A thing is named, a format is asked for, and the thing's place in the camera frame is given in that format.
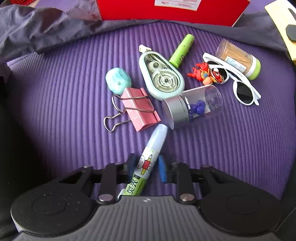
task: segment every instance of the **metal wire handle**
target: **metal wire handle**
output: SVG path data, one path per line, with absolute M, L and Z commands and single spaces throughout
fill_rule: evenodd
M 138 108 L 132 108 L 132 107 L 127 107 L 125 108 L 123 111 L 120 110 L 117 105 L 115 104 L 114 102 L 114 96 L 120 100 L 129 100 L 129 99 L 142 99 L 142 98 L 146 98 L 146 96 L 138 96 L 138 97 L 130 97 L 130 98 L 121 98 L 121 96 L 119 95 L 112 95 L 112 104 L 114 106 L 114 108 L 118 111 L 118 113 L 112 117 L 110 116 L 105 116 L 104 119 L 103 119 L 103 123 L 104 123 L 104 127 L 106 128 L 107 131 L 109 132 L 113 132 L 115 130 L 115 128 L 123 123 L 127 123 L 131 120 L 125 120 L 125 121 L 122 121 L 122 122 L 119 122 L 119 123 L 116 123 L 113 128 L 110 130 L 108 127 L 107 127 L 107 124 L 106 124 L 106 121 L 107 119 L 114 119 L 118 116 L 120 116 L 121 114 L 124 114 L 126 112 L 126 110 L 138 110 L 138 111 L 143 111 L 143 112 L 149 112 L 149 113 L 153 113 L 154 112 L 154 108 L 153 110 L 144 110 L 144 109 L 138 109 Z

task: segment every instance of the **sunglasses lens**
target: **sunglasses lens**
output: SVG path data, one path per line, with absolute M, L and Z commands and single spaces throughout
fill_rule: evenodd
M 250 104 L 253 100 L 252 91 L 248 86 L 241 82 L 237 83 L 237 96 L 242 102 L 246 104 Z
M 218 65 L 221 65 L 221 64 L 216 63 L 214 61 L 208 61 L 208 64 L 218 64 Z M 225 69 L 219 69 L 218 68 L 218 70 L 219 70 L 219 73 L 223 76 L 223 78 L 226 79 L 227 78 L 227 73 L 226 73 Z

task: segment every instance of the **white sunglasses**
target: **white sunglasses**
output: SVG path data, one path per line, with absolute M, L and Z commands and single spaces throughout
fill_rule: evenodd
M 251 85 L 250 81 L 239 70 L 224 62 L 223 60 L 204 53 L 202 56 L 204 62 L 209 63 L 209 68 L 217 68 L 226 82 L 229 77 L 234 80 L 233 93 L 236 99 L 243 105 L 259 105 L 258 100 L 261 98 L 259 92 Z

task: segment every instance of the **blue gripper pad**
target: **blue gripper pad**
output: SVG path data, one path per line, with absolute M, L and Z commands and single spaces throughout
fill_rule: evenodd
M 167 165 L 162 155 L 158 156 L 158 167 L 159 167 L 159 176 L 161 181 L 163 183 L 167 183 L 168 182 L 167 175 L 166 175 Z

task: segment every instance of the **green lid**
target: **green lid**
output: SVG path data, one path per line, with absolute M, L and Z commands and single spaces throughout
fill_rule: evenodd
M 261 70 L 261 63 L 258 59 L 256 59 L 256 67 L 254 72 L 248 77 L 248 80 L 254 80 L 258 77 Z

